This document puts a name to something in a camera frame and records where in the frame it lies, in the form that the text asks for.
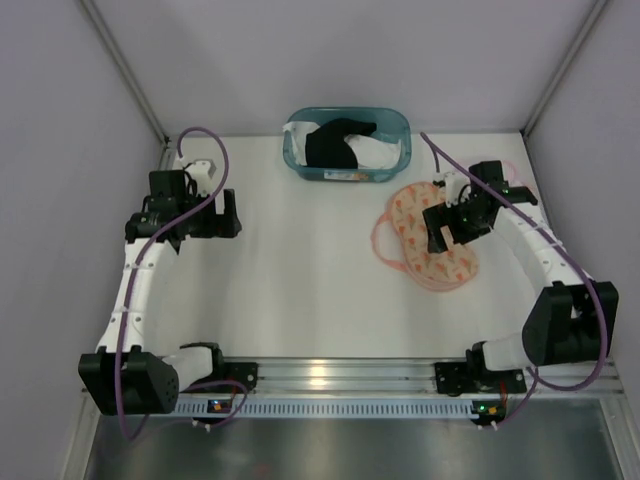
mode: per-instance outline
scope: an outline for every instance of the white wall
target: white wall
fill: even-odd
[[[71,0],[0,14],[0,479],[51,480],[159,146]]]
[[[96,0],[167,131],[273,133],[311,105],[520,129],[594,0]]]
[[[640,420],[640,2],[615,0],[530,141],[551,220],[620,292],[613,355]]]

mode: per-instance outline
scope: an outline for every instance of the white cloth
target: white cloth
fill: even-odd
[[[284,132],[291,133],[293,155],[298,165],[307,165],[307,135],[318,128],[320,125],[315,122],[289,122],[282,127]],[[395,167],[400,160],[400,140],[398,143],[387,143],[364,135],[348,135],[345,141],[355,153],[359,168],[387,170]]]

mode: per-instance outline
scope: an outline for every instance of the patterned fabric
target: patterned fabric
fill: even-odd
[[[454,245],[447,228],[443,229],[443,235],[449,250],[439,254],[427,251],[427,227],[422,211],[444,200],[444,190],[431,183],[409,185],[391,198],[387,212],[378,219],[371,235],[374,252],[383,262],[407,272],[420,285],[434,291],[453,290],[478,272],[478,260],[473,250],[465,245]],[[385,259],[379,252],[377,230],[388,221],[402,240],[404,262]]]

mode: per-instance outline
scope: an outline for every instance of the white enclosure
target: white enclosure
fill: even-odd
[[[414,133],[444,132],[434,140],[466,164],[514,163],[577,260],[618,288],[613,357],[640,415],[637,2],[10,3],[0,15],[0,480],[62,469],[78,358],[113,305],[124,223],[164,137],[191,125],[228,136],[245,230],[226,245],[185,244],[166,338],[216,337],[206,340],[243,356],[450,357],[524,322],[533,294],[496,243],[478,243],[484,270],[448,300],[384,270],[368,232],[394,191],[430,179],[428,149],[414,135],[411,166],[386,185],[306,183],[282,161],[278,133],[310,105],[391,107]],[[186,145],[216,155],[207,140]],[[338,230],[349,233],[341,248]],[[297,285],[301,268],[317,283]],[[278,283],[263,290],[269,274]],[[353,285],[352,302],[336,296]],[[386,297],[367,303],[378,290]],[[195,322],[180,329],[185,312]]]
[[[97,0],[168,133],[278,133],[310,105],[519,130],[591,0]]]

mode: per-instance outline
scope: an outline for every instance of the elastic strap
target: elastic strap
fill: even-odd
[[[389,212],[385,212],[376,222],[376,226],[373,227],[373,232],[371,232],[371,246],[373,247],[373,253],[375,253],[376,257],[382,260],[385,264],[389,265],[391,268],[395,268],[400,272],[406,272],[407,266],[403,262],[399,262],[397,260],[389,260],[388,258],[383,257],[380,253],[380,248],[378,246],[378,228],[380,227],[380,225],[390,220],[391,217],[389,215]]]

